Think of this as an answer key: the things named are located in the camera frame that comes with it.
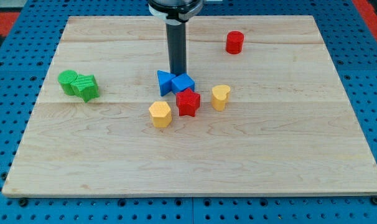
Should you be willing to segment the robot arm black white flange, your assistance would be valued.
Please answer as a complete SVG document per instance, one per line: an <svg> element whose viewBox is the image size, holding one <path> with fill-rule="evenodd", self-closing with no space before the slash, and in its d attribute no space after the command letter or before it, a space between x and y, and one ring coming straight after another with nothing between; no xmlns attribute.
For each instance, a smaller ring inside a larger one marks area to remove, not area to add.
<svg viewBox="0 0 377 224"><path fill-rule="evenodd" d="M188 22L203 7L203 0L148 0L150 13L168 25Z"/></svg>

